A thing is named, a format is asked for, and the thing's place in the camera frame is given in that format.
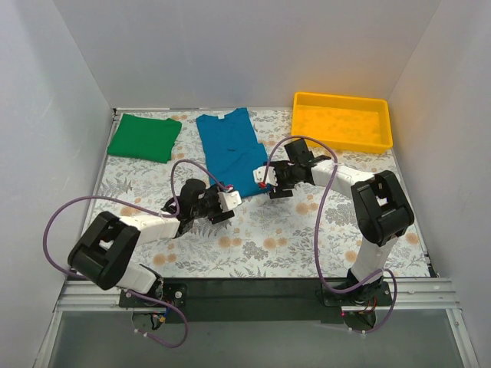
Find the blue t shirt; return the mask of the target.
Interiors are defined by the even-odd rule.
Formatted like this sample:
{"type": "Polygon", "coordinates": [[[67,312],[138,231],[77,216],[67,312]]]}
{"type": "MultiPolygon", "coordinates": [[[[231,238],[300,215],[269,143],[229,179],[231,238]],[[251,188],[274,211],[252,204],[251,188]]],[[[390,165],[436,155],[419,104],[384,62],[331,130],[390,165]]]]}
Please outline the blue t shirt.
{"type": "Polygon", "coordinates": [[[232,185],[241,197],[265,192],[254,180],[253,171],[267,161],[246,108],[238,108],[222,119],[201,115],[196,119],[206,167],[220,182],[232,185]]]}

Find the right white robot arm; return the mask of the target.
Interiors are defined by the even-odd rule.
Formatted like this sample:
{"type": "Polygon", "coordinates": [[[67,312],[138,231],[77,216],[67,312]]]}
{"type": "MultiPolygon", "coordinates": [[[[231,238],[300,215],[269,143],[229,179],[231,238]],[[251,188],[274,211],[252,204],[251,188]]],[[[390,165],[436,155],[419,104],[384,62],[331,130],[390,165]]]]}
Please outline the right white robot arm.
{"type": "Polygon", "coordinates": [[[414,223],[413,209],[393,172],[369,173],[343,166],[333,153],[315,156],[307,142],[308,138],[296,136],[285,143],[288,158],[268,159],[254,171],[254,180],[261,188],[269,188],[271,199],[290,197],[296,185],[307,183],[352,200],[361,247],[344,283],[325,289],[337,299],[362,305],[381,289],[387,258],[414,223]]]}

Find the yellow plastic tray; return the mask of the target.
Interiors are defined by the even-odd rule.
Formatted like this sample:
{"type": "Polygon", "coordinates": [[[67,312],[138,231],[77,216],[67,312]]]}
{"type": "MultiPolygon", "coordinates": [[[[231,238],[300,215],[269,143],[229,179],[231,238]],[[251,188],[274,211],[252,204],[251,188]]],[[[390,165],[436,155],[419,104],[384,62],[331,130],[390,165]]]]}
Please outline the yellow plastic tray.
{"type": "Polygon", "coordinates": [[[377,98],[299,91],[293,100],[291,134],[336,150],[383,154],[393,147],[388,102],[377,98]]]}

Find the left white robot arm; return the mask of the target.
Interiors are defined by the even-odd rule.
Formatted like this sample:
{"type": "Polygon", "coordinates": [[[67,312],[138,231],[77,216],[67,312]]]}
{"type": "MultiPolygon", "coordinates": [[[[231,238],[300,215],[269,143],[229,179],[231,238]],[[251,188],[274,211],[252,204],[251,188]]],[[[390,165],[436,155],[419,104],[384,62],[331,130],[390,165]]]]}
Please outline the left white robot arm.
{"type": "Polygon", "coordinates": [[[237,190],[208,187],[188,179],[175,199],[166,202],[158,215],[118,217],[101,212],[68,255],[68,264],[99,288],[131,289],[148,307],[163,299],[163,278],[147,266],[131,260],[138,245],[184,235],[197,219],[216,224],[234,216],[242,204],[237,190]]]}

